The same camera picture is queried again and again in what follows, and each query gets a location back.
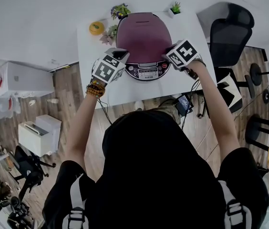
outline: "backpack strap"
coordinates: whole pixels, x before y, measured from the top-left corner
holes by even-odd
[[[226,201],[225,229],[251,229],[252,216],[250,210],[235,199],[225,181],[218,182],[222,187]]]
[[[71,212],[63,219],[62,229],[88,229],[88,218],[85,216],[85,203],[86,200],[82,200],[81,191],[79,187],[79,179],[81,174],[71,186],[70,196],[72,203]]]

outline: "wooden floor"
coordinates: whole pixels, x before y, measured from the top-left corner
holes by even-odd
[[[238,81],[244,81],[244,75],[249,74],[249,67],[251,63],[257,63],[262,71],[266,71],[266,66],[263,61],[261,50],[246,48],[237,63],[232,69]],[[56,168],[44,167],[44,171],[49,173],[49,177],[45,177],[42,184],[33,188],[32,192],[26,193],[24,202],[31,208],[32,216],[38,221],[42,221],[41,211],[47,194],[55,183],[59,167],[64,159],[64,148],[66,145],[66,136],[70,126],[70,120],[75,115],[81,101],[83,100],[83,91],[79,73],[79,65],[72,66],[68,69],[60,70],[53,75],[55,93],[41,97],[41,98],[27,98],[20,99],[21,114],[15,114],[11,119],[0,120],[0,145],[10,151],[14,151],[18,143],[18,124],[25,121],[34,121],[36,116],[48,114],[62,121],[62,130],[60,134],[59,150],[56,154],[51,156],[44,156],[43,161],[47,163],[56,163]],[[263,89],[268,86],[269,82],[266,76],[263,76],[263,83],[259,87],[255,87],[256,96],[258,96]],[[247,88],[241,88],[241,95],[243,97],[243,106],[247,106],[252,102]],[[259,114],[261,117],[269,119],[269,104],[265,105],[262,101],[262,96],[259,95],[247,108],[234,113],[235,125],[238,132],[238,138],[241,146],[249,147],[257,161],[262,161],[265,152],[254,146],[249,146],[245,142],[245,128],[249,117],[252,114]],[[58,98],[58,104],[51,104],[47,99]],[[36,99],[36,104],[29,106],[29,101]],[[219,172],[220,157],[219,147],[211,126],[210,119],[206,115],[202,119],[196,117],[198,113],[198,97],[193,95],[194,111],[186,118],[184,132],[192,142],[195,149],[201,157],[203,157],[211,166],[215,175]],[[144,101],[145,108],[150,109],[159,105],[159,99],[150,99]],[[111,121],[116,120],[122,114],[133,111],[134,104],[123,104],[114,107],[109,107],[108,115]],[[85,163],[87,174],[93,180],[97,180],[102,172],[104,165],[104,156],[102,152],[103,135],[108,128],[107,121],[103,111],[96,110],[92,120],[90,137],[88,140],[87,151],[85,155]],[[266,143],[266,134],[261,135],[258,139],[261,143]],[[23,186],[24,181],[19,181],[20,185],[16,184],[9,176],[8,172],[4,170],[3,165],[0,164],[0,179],[7,181],[12,187],[13,195],[18,195],[18,188]]]

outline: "black stool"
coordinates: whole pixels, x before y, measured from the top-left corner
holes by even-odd
[[[245,82],[236,82],[236,86],[238,87],[246,87],[249,90],[250,97],[255,98],[255,91],[254,91],[254,86],[252,83],[252,80],[249,75],[245,75]]]
[[[252,79],[253,84],[255,84],[255,86],[259,86],[262,83],[262,75],[264,74],[269,74],[268,72],[262,72],[260,70],[260,67],[258,64],[253,63],[250,66],[250,77]]]
[[[265,120],[260,118],[258,114],[254,114],[250,117],[247,122],[246,132],[245,132],[245,140],[247,143],[257,146],[265,151],[268,151],[269,147],[257,142],[257,138],[259,136],[259,132],[264,132],[269,134],[269,130],[262,128],[261,124],[269,125],[269,120]]]
[[[267,89],[263,91],[263,101],[265,104],[269,103],[269,91]]]

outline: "white table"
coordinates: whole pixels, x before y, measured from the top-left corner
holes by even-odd
[[[182,10],[182,13],[176,15],[173,19],[168,16],[167,12],[153,12],[153,14],[157,15],[167,26],[172,43],[188,38],[194,44],[201,54],[203,61],[206,63],[213,81],[216,83],[207,41],[196,14],[186,9]],[[89,33],[89,25],[92,22],[85,21],[77,28],[78,56],[84,94],[86,92],[86,85],[89,84],[91,79],[91,69],[94,61],[108,48],[115,47],[115,43],[112,46],[102,44],[99,40],[101,36],[93,36]],[[101,22],[105,25],[106,30],[108,30],[109,26],[118,24],[119,20],[109,18]],[[163,77],[150,82],[138,81],[130,77],[127,72],[124,72],[121,78],[108,84],[106,93],[101,100],[109,106],[113,106],[160,96],[185,93],[190,92],[194,82],[186,73],[174,70],[172,65]]]

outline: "orange fruit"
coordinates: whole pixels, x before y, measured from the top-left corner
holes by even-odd
[[[100,35],[104,32],[104,30],[105,30],[105,27],[103,23],[99,21],[93,22],[89,26],[89,31],[92,35]]]

